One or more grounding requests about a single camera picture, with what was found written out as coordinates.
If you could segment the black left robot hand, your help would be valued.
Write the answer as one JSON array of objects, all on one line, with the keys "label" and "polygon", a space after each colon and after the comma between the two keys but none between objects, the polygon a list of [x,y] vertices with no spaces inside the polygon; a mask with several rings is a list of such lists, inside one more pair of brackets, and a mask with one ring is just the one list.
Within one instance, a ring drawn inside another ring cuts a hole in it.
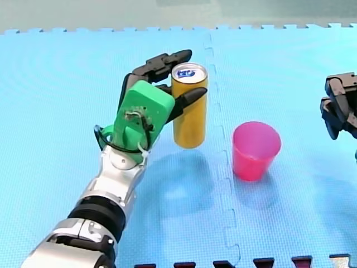
[{"label": "black left robot hand", "polygon": [[[118,108],[121,107],[126,92],[134,83],[139,80],[144,80],[150,84],[160,82],[168,78],[176,65],[188,62],[191,57],[192,51],[190,49],[181,50],[170,55],[164,53],[148,59],[144,65],[135,68],[123,79]],[[182,93],[176,97],[175,105],[166,122],[169,123],[181,116],[189,107],[203,99],[207,91],[208,89],[205,86],[195,86],[187,93]]]}]

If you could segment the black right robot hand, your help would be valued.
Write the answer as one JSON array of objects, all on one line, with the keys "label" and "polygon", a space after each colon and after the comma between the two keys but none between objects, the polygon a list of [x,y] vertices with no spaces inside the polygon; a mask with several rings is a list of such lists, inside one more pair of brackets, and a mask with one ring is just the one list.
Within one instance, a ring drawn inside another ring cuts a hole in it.
[{"label": "black right robot hand", "polygon": [[341,131],[356,138],[356,74],[330,75],[325,81],[326,97],[320,102],[321,117],[331,139]]}]

